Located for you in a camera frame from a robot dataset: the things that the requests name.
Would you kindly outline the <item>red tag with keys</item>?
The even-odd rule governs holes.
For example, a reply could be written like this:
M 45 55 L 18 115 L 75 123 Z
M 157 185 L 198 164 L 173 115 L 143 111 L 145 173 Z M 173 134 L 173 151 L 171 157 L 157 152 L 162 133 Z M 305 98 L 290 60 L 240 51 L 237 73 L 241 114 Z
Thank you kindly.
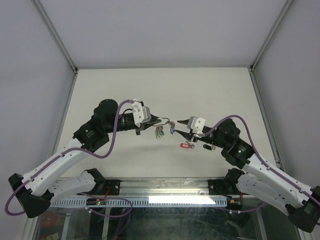
M 180 147 L 184 148 L 184 149 L 193 149 L 195 147 L 195 145 L 189 141 L 186 141 L 186 142 L 181 143 Z

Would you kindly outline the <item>large keyring with keys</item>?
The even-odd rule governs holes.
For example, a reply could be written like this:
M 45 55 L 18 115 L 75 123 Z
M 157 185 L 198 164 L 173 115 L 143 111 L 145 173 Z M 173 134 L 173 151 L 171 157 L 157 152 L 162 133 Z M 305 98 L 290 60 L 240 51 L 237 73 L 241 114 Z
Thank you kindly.
M 157 121 L 159 121 L 159 123 L 157 123 L 154 127 L 155 127 L 155 138 L 157 140 L 160 140 L 161 138 L 163 138 L 165 136 L 165 126 L 169 127 L 169 133 L 171 135 L 175 134 L 175 128 L 176 128 L 176 123 L 174 121 L 171 121 L 169 118 L 167 117 L 158 117 L 156 118 Z

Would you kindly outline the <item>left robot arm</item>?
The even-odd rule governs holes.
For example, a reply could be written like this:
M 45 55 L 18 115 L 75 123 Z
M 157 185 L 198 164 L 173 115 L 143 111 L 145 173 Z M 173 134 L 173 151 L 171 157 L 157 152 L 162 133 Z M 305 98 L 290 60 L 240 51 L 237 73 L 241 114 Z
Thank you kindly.
M 10 199 L 16 198 L 22 213 L 32 219 L 61 199 L 80 193 L 102 193 L 105 178 L 96 168 L 87 169 L 68 180 L 59 181 L 59 178 L 88 156 L 107 158 L 118 132 L 134 130 L 139 135 L 160 122 L 161 119 L 152 115 L 142 101 L 128 99 L 117 103 L 113 99 L 102 100 L 90 120 L 54 155 L 23 175 L 15 173 L 9 177 L 13 190 Z

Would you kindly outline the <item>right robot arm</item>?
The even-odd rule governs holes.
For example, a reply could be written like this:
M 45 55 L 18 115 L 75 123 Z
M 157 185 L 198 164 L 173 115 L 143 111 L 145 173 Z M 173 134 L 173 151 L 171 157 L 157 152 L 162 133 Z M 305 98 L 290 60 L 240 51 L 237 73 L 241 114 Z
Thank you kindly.
M 208 127 L 205 119 L 192 116 L 180 121 L 189 132 L 177 133 L 189 142 L 203 142 L 207 149 L 221 149 L 222 157 L 233 166 L 224 178 L 226 192 L 252 195 L 281 211 L 300 230 L 311 233 L 320 220 L 319 186 L 296 180 L 262 157 L 251 137 L 249 142 L 240 138 L 234 118 L 245 121 L 233 114 Z

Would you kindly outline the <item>black tag with key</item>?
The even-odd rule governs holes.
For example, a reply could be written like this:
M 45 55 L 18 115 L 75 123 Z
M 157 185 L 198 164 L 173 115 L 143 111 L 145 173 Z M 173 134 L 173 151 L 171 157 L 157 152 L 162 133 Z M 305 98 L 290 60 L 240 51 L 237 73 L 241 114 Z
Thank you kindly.
M 216 149 L 216 146 L 213 144 L 205 143 L 203 144 L 203 148 L 209 151 L 214 151 Z

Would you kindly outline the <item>aluminium mounting rail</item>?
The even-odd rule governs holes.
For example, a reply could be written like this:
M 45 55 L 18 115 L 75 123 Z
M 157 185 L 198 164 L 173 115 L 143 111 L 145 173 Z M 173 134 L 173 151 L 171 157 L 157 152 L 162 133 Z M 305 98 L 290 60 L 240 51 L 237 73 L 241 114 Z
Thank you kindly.
M 111 197 L 147 198 L 149 196 L 217 196 L 238 197 L 240 192 L 222 187 L 221 178 L 106 178 L 100 186 L 89 189 L 89 178 L 84 174 L 72 178 L 60 178 L 51 183 L 48 190 L 60 195 L 60 199 L 86 192 L 93 196 L 108 194 Z

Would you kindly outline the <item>left aluminium frame post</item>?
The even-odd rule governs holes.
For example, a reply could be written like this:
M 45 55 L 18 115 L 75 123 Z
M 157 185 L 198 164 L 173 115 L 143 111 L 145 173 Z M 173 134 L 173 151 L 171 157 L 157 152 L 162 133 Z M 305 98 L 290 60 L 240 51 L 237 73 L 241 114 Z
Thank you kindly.
M 63 58 L 67 62 L 68 66 L 71 68 L 73 73 L 78 72 L 78 68 L 74 63 L 71 55 L 69 54 L 65 44 L 63 43 L 58 31 L 56 30 L 50 16 L 48 15 L 47 11 L 45 10 L 42 2 L 40 0 L 32 0 L 31 1 L 35 10 L 38 12 L 41 20 L 43 21 L 45 27 L 47 28 L 49 34 L 51 35 L 53 41 L 55 42 L 58 50 L 62 54 Z

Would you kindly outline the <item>aluminium frame post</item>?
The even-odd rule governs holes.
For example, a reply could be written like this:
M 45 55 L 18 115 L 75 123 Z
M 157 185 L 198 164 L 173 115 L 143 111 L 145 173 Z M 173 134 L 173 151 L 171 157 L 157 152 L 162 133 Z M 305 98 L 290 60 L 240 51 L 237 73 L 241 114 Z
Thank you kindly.
M 254 61 L 252 62 L 252 64 L 249 67 L 252 72 L 257 68 L 259 62 L 261 61 L 261 59 L 264 56 L 265 52 L 267 51 L 268 47 L 271 45 L 272 40 L 274 39 L 274 37 L 277 34 L 277 31 L 280 28 L 280 25 L 282 24 L 282 22 L 286 18 L 287 14 L 288 14 L 288 12 L 294 2 L 295 2 L 294 0 L 286 0 L 284 2 L 284 5 L 282 6 L 279 14 L 277 15 L 274 23 L 272 24 L 272 26 L 268 32 L 265 40 L 263 41 L 261 48 L 259 49 L 256 57 L 254 58 Z
M 47 11 L 45 10 L 42 2 L 40 0 L 32 0 L 31 1 L 35 10 L 38 12 L 41 20 L 43 21 L 45 27 L 47 28 L 49 34 L 51 35 L 53 41 L 55 42 L 58 50 L 62 54 L 63 58 L 67 62 L 68 66 L 71 68 L 73 73 L 78 72 L 78 68 L 74 63 L 71 55 L 69 54 L 65 44 L 63 43 L 58 31 L 56 30 L 50 16 L 48 15 Z

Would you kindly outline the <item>right aluminium frame post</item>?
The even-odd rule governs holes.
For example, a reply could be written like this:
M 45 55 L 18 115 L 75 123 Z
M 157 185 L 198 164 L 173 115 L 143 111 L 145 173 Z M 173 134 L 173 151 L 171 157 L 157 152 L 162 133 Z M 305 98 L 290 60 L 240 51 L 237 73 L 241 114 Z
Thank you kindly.
M 265 40 L 263 41 L 261 48 L 259 49 L 256 57 L 254 58 L 254 61 L 252 62 L 252 64 L 249 67 L 252 72 L 257 68 L 259 62 L 261 61 L 261 59 L 264 56 L 265 52 L 267 51 L 268 47 L 271 45 L 272 40 L 274 39 L 274 37 L 277 34 L 277 31 L 280 28 L 280 25 L 282 24 L 282 22 L 286 18 L 287 14 L 288 14 L 288 12 L 294 2 L 295 2 L 294 0 L 286 0 L 284 2 L 284 5 L 282 6 L 279 14 L 277 15 L 274 23 L 272 24 L 272 26 L 268 32 Z

